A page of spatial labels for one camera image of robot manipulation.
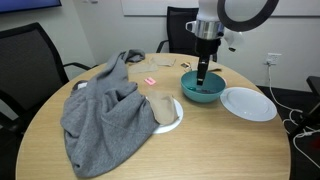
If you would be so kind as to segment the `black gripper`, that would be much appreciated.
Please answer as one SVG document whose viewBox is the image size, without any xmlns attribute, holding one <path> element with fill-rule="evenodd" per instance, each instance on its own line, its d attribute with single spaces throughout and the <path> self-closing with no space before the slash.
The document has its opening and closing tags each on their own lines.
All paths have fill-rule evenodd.
<svg viewBox="0 0 320 180">
<path fill-rule="evenodd" d="M 217 61 L 217 51 L 221 45 L 220 39 L 204 40 L 201 38 L 196 39 L 195 51 L 199 56 L 199 63 L 197 66 L 197 85 L 203 85 L 203 79 L 206 78 L 206 73 L 209 68 L 209 61 Z"/>
</svg>

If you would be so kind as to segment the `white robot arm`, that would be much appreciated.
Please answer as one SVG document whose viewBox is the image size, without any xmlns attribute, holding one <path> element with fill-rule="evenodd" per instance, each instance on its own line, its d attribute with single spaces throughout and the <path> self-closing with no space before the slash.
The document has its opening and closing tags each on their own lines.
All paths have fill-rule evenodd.
<svg viewBox="0 0 320 180">
<path fill-rule="evenodd" d="M 199 56 L 197 84 L 203 85 L 209 66 L 210 56 L 217 53 L 221 39 L 234 52 L 243 42 L 241 32 L 227 29 L 218 17 L 218 0 L 199 0 L 199 10 L 194 21 L 187 22 L 185 29 L 194 34 L 195 52 Z"/>
</svg>

